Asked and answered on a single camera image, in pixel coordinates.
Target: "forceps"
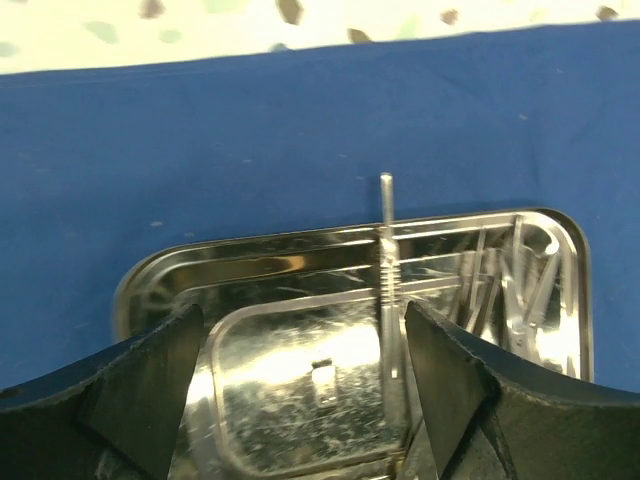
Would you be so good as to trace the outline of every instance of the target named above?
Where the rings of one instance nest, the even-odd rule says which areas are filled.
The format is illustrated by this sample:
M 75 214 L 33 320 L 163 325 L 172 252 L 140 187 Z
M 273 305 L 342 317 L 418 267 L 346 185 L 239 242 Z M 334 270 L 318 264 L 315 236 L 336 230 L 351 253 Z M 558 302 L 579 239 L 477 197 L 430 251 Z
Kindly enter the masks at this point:
M 500 290 L 500 279 L 495 275 L 487 282 L 480 283 L 486 238 L 486 230 L 480 230 L 471 277 L 466 280 L 466 276 L 460 272 L 462 285 L 456 291 L 448 316 L 450 322 L 478 336 L 491 317 Z
M 560 264 L 559 245 L 551 243 L 540 279 L 531 299 L 525 301 L 523 292 L 524 252 L 522 243 L 522 217 L 514 222 L 511 248 L 500 255 L 500 272 L 504 296 L 505 326 L 509 350 L 534 363 L 540 363 L 536 346 L 538 329 L 542 326 Z

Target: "blue cloth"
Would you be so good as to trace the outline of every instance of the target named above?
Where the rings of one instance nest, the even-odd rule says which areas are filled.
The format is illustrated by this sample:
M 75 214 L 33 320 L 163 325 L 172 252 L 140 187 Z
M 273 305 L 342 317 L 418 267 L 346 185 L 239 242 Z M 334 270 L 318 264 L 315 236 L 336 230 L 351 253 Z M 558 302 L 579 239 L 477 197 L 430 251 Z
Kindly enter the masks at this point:
M 0 77 L 0 387 L 109 345 L 186 242 L 544 205 L 585 230 L 596 380 L 640 391 L 637 23 Z

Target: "stainless steel tray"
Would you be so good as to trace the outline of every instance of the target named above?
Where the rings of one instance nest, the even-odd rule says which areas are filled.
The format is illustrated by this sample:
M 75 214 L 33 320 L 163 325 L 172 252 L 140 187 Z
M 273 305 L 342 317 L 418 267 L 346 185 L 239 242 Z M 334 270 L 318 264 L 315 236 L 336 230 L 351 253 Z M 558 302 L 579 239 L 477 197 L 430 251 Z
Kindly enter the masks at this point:
M 492 259 L 516 217 L 527 275 L 539 276 L 538 259 L 551 243 L 559 247 L 559 274 L 537 337 L 540 358 L 590 381 L 588 248 L 558 212 L 396 222 L 402 297 L 447 315 L 473 268 L 480 232 L 482 283 L 496 275 Z M 379 225 L 367 225 L 187 245 L 144 260 L 123 279 L 114 309 L 119 339 L 191 303 L 211 327 L 172 478 L 355 479 L 393 471 L 407 425 L 389 422 L 383 408 L 378 240 Z M 479 333 L 499 343 L 498 323 Z

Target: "scissors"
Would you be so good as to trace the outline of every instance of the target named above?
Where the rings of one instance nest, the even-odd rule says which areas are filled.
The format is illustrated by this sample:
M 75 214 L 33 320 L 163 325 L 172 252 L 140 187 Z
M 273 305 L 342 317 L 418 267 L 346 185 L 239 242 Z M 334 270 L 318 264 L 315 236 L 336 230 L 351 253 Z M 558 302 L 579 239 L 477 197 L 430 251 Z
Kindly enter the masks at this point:
M 508 350 L 534 363 L 540 363 L 536 337 L 545 319 L 559 269 L 560 254 L 557 242 L 552 242 L 545 253 L 548 255 L 546 264 L 531 298 L 526 301 L 522 217 L 517 216 L 510 251 L 505 250 L 500 255 L 505 326 Z

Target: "patterned fabric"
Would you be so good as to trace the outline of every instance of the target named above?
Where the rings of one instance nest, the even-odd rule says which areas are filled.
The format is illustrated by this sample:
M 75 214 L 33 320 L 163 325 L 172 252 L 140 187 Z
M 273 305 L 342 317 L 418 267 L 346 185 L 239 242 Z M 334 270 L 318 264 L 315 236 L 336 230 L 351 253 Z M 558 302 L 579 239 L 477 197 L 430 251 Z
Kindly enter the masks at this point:
M 0 73 L 640 18 L 640 0 L 0 0 Z

